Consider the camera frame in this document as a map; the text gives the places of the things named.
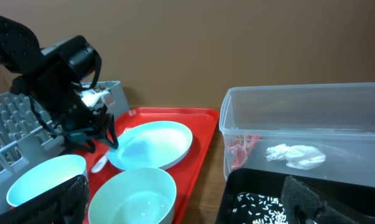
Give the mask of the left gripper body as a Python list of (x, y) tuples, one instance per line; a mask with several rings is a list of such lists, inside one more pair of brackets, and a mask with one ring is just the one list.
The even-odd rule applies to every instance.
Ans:
[(32, 113), (53, 137), (108, 140), (108, 108), (90, 109), (78, 95), (83, 90), (65, 73), (51, 71), (40, 75), (21, 75), (12, 81), (11, 86), (11, 93), (29, 97)]

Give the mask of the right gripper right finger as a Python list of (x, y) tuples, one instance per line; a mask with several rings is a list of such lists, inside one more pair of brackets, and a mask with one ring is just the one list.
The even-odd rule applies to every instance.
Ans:
[(360, 224), (361, 214), (291, 175), (285, 178), (281, 201), (289, 224)]

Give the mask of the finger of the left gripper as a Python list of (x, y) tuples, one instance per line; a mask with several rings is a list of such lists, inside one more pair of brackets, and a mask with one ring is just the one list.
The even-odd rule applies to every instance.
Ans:
[(82, 150), (90, 153), (94, 153), (96, 151), (96, 146), (91, 136), (83, 133), (63, 134), (62, 136), (64, 138), (63, 146), (68, 150)]
[(113, 114), (105, 114), (101, 118), (100, 131), (97, 134), (96, 139), (99, 142), (109, 146), (111, 149), (117, 149), (119, 147)]

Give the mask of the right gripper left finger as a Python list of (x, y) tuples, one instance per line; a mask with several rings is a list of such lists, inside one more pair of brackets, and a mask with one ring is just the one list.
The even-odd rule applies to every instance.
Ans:
[(0, 215), (0, 224), (82, 224), (90, 198), (88, 179), (77, 175)]

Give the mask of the white plastic spoon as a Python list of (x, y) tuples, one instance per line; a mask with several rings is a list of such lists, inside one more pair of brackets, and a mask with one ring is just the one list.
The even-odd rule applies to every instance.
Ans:
[(96, 174), (100, 172), (108, 162), (108, 152), (106, 152), (97, 163), (91, 168), (91, 173)]

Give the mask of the light blue bowl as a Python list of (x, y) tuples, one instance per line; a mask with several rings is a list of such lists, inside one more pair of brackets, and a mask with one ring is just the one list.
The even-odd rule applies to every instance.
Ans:
[(87, 177), (86, 161), (82, 156), (69, 154), (54, 157), (21, 175), (7, 192), (7, 203), (17, 207), (81, 174)]

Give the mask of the white napkin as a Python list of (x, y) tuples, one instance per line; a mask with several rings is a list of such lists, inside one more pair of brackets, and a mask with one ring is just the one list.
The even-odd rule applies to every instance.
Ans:
[(300, 170), (310, 170), (320, 166), (326, 155), (313, 146), (279, 144), (268, 147), (265, 153), (267, 161), (286, 161), (286, 166)]

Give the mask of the food scraps and rice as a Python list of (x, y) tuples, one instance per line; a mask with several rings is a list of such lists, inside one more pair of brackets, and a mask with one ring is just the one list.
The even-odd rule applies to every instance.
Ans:
[(232, 224), (288, 224), (284, 206), (277, 197), (242, 192), (231, 211)]

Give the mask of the green bowl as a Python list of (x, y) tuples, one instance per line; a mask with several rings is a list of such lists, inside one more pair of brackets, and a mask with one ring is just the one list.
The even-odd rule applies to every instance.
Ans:
[(177, 186), (173, 177), (158, 168), (121, 172), (93, 196), (88, 221), (92, 224), (172, 223)]

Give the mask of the red snack wrapper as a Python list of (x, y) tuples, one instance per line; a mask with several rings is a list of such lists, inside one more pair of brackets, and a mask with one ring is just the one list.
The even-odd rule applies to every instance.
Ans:
[(242, 168), (246, 163), (251, 151), (261, 140), (256, 135), (237, 135), (231, 141), (229, 151), (231, 153), (231, 170)]

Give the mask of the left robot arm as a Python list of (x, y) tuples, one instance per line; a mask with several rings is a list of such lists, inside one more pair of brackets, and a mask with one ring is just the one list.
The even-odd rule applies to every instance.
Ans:
[(28, 27), (0, 16), (0, 65), (18, 75), (12, 94), (28, 96), (31, 108), (38, 103), (49, 113), (52, 126), (38, 112), (34, 115), (51, 137), (62, 136), (67, 147), (91, 153), (95, 141), (118, 148), (114, 114), (106, 105), (90, 109), (79, 96), (96, 86), (102, 66), (83, 36), (42, 48)]

